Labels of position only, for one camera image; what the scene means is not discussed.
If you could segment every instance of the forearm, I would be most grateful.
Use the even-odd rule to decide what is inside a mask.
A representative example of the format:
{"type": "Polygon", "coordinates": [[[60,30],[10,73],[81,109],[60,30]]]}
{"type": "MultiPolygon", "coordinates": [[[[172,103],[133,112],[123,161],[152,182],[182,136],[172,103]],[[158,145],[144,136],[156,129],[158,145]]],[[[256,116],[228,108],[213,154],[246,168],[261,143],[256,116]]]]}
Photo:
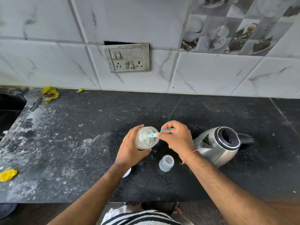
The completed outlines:
{"type": "Polygon", "coordinates": [[[292,224],[276,210],[232,182],[199,153],[191,154],[186,164],[230,225],[292,224]]]}
{"type": "Polygon", "coordinates": [[[49,225],[94,225],[127,167],[114,164],[86,193],[58,215],[49,225]]]}

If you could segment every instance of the clear plastic bottle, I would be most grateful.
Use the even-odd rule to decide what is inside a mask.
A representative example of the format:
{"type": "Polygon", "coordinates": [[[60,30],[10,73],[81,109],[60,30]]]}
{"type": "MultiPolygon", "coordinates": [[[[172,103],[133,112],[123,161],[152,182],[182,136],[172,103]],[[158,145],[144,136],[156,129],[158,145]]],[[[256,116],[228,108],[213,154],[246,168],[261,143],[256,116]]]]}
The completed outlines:
{"type": "Polygon", "coordinates": [[[146,135],[152,133],[158,133],[158,131],[156,128],[151,126],[145,126],[137,132],[137,139],[135,141],[135,144],[138,149],[140,150],[150,149],[158,143],[159,139],[157,137],[146,138],[146,135]]]}
{"type": "Polygon", "coordinates": [[[165,155],[159,161],[159,168],[164,172],[168,172],[173,166],[174,166],[174,159],[170,155],[165,155]]]}

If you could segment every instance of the yellow cloth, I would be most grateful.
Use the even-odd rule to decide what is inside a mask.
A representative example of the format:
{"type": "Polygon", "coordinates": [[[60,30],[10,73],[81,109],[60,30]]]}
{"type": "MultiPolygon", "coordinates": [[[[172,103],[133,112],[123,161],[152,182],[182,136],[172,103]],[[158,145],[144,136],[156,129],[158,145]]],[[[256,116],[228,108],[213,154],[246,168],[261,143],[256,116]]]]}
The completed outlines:
{"type": "Polygon", "coordinates": [[[47,94],[55,94],[55,96],[53,96],[53,97],[45,98],[46,103],[51,100],[57,99],[59,96],[58,91],[54,87],[44,87],[43,90],[41,91],[41,94],[44,95],[46,93],[47,94]]]}
{"type": "Polygon", "coordinates": [[[7,181],[9,179],[12,179],[17,173],[18,171],[16,169],[3,171],[2,173],[0,173],[0,181],[7,181]]]}

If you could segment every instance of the countertop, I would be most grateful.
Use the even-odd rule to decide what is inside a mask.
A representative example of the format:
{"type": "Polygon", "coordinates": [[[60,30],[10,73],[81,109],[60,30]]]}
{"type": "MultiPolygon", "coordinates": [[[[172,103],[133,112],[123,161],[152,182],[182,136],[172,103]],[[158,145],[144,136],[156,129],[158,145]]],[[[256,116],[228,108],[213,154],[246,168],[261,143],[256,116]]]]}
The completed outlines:
{"type": "MultiPolygon", "coordinates": [[[[219,170],[262,200],[300,198],[300,137],[276,106],[279,100],[59,89],[60,97],[45,103],[38,88],[0,87],[0,93],[27,99],[0,143],[0,172],[19,170],[12,180],[0,183],[0,202],[74,202],[113,164],[129,129],[139,124],[160,129],[170,120],[186,124],[193,138],[218,126],[253,136],[255,143],[219,170]]],[[[300,107],[299,100],[289,101],[300,107]]],[[[207,199],[180,162],[159,141],[121,180],[110,201],[207,199]],[[164,155],[175,160],[169,172],[158,166],[164,155]]]]}

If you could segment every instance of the black sink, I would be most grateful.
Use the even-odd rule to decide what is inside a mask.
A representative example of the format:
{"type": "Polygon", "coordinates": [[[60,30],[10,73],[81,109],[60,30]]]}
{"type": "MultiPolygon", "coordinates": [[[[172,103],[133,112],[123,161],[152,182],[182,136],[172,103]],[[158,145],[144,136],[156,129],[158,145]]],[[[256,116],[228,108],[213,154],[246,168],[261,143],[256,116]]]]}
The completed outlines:
{"type": "Polygon", "coordinates": [[[0,141],[3,131],[9,130],[26,105],[26,99],[21,96],[0,94],[0,141]]]}

